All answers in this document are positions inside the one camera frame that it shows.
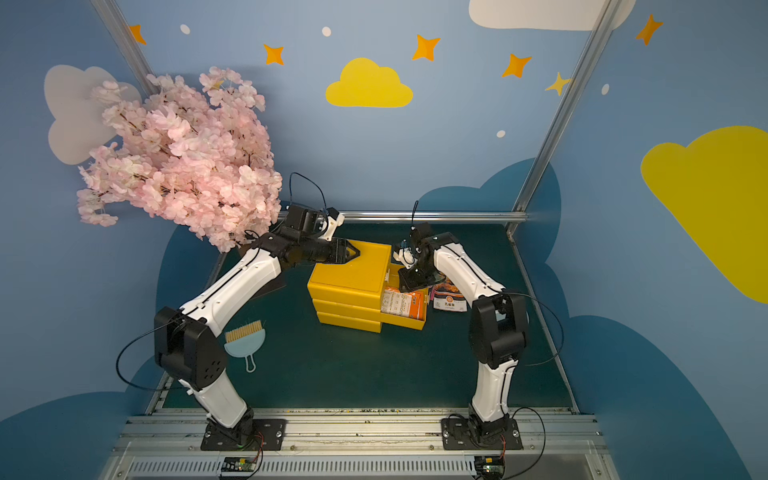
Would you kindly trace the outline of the controller board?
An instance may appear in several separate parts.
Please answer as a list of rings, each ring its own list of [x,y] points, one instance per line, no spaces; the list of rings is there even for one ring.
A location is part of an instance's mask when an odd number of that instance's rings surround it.
[[[249,478],[257,470],[259,461],[255,457],[225,457],[219,475],[222,478]]]
[[[500,480],[505,474],[505,461],[500,456],[475,456],[474,480]]]

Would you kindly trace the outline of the yellow drawer cabinet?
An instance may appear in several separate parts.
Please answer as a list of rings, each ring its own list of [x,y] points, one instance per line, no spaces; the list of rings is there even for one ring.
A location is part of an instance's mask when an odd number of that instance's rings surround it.
[[[317,264],[307,288],[321,324],[379,334],[391,247],[363,241],[351,244],[360,256],[340,265]]]

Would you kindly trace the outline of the left corner aluminium post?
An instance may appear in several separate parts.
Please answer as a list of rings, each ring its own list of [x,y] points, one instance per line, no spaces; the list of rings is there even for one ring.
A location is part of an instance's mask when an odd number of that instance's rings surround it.
[[[134,38],[118,3],[115,0],[91,0],[90,3],[136,77],[142,92],[146,96],[158,93],[158,87],[147,78],[149,74],[152,74],[151,67],[141,50],[141,45]]]

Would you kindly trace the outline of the aluminium mounting rail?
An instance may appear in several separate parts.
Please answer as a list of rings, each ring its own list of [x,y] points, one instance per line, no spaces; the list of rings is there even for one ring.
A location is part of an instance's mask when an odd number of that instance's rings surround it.
[[[473,479],[475,456],[500,456],[503,478],[616,479],[597,420],[567,409],[514,414],[522,450],[443,448],[440,421],[450,409],[257,409],[286,419],[280,451],[202,451],[199,409],[161,408],[127,420],[103,479]],[[225,457],[255,457],[249,478],[222,478]]]

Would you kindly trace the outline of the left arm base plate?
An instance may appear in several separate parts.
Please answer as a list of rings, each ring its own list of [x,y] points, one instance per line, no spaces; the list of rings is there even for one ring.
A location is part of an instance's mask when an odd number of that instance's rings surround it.
[[[202,451],[280,451],[285,437],[286,419],[244,417],[226,428],[213,419],[207,421],[200,445]]]

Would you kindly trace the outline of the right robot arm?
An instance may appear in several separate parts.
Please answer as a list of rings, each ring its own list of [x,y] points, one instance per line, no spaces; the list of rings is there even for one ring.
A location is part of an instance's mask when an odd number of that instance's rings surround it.
[[[525,297],[507,292],[469,257],[453,234],[435,234],[428,223],[412,226],[407,245],[393,257],[403,265],[398,272],[401,292],[448,280],[468,303],[468,339],[478,361],[468,427],[477,440],[502,434],[511,420],[511,379],[529,343]]]

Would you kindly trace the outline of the corner aluminium post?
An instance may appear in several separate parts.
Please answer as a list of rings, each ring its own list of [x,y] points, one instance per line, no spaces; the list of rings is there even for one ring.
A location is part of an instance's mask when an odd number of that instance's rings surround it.
[[[151,67],[141,50],[141,45],[134,38],[118,3],[115,0],[91,0],[90,3],[136,77],[142,92],[146,96],[158,93],[158,87],[147,78],[149,74],[152,74]]]
[[[567,86],[567,91],[562,96],[544,142],[534,159],[513,206],[512,212],[520,214],[523,219],[510,221],[506,224],[506,235],[511,243],[514,242],[514,234],[518,226],[527,220],[528,207],[610,39],[614,30],[615,20],[623,4],[624,1],[619,0],[605,1],[597,15],[596,23],[575,66],[572,80]]]

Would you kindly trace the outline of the orange white-label seed bag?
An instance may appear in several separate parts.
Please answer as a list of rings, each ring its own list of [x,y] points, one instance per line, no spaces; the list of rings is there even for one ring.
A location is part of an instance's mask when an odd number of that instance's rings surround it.
[[[381,312],[388,315],[424,320],[426,317],[423,291],[400,292],[386,288],[382,294]]]

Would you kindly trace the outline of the right corner aluminium post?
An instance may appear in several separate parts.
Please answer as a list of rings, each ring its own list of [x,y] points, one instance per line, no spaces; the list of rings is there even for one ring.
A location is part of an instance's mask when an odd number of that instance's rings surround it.
[[[615,20],[623,4],[624,1],[619,0],[605,1],[597,15],[596,23],[575,66],[572,80],[567,86],[567,91],[562,96],[544,142],[534,159],[513,206],[512,212],[520,214],[523,219],[510,221],[506,224],[506,235],[511,243],[514,242],[514,234],[518,226],[527,220],[528,207],[610,39],[614,30]]]

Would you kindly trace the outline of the back horizontal aluminium profile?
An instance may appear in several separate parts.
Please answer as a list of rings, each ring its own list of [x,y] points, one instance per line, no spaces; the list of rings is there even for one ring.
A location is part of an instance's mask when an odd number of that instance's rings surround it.
[[[418,222],[471,224],[518,224],[527,220],[524,212],[430,212],[430,211],[342,211],[346,223],[410,223]]]

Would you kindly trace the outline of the left controller board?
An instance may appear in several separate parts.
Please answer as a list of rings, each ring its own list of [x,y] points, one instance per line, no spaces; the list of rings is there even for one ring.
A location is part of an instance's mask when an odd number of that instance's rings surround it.
[[[257,470],[259,461],[255,457],[225,457],[219,475],[222,478],[249,478]]]

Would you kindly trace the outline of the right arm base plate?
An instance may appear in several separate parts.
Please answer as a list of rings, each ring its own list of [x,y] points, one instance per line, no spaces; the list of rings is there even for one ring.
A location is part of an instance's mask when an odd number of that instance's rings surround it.
[[[522,450],[521,433],[515,420],[502,417],[481,422],[474,416],[452,413],[440,421],[443,448],[458,450]]]

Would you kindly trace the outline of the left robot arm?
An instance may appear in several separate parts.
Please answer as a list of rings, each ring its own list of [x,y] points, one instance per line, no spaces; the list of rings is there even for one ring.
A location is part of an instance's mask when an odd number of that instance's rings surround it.
[[[197,297],[178,309],[164,307],[154,322],[155,363],[180,382],[206,410],[213,425],[235,430],[251,412],[226,368],[218,340],[234,315],[257,293],[266,292],[283,271],[302,262],[343,265],[360,256],[335,231],[345,216],[334,208],[292,205],[283,222],[264,234],[248,233],[241,260]]]

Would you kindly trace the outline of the yellow top drawer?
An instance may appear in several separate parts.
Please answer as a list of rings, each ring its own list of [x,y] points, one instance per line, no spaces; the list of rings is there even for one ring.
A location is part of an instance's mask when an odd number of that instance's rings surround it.
[[[429,291],[427,289],[404,293],[400,291],[399,271],[402,265],[388,266],[381,295],[380,321],[403,328],[422,330],[424,328]]]

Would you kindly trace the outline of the pink cherry blossom tree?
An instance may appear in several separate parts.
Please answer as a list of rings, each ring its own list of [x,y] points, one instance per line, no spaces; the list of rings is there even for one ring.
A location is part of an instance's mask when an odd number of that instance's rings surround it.
[[[113,226],[108,205],[128,203],[187,227],[221,253],[266,233],[278,220],[283,180],[258,117],[264,96],[238,72],[217,67],[200,75],[198,89],[181,76],[148,80],[158,91],[143,101],[124,98],[115,82],[92,91],[120,140],[93,149],[79,170],[82,222]]]

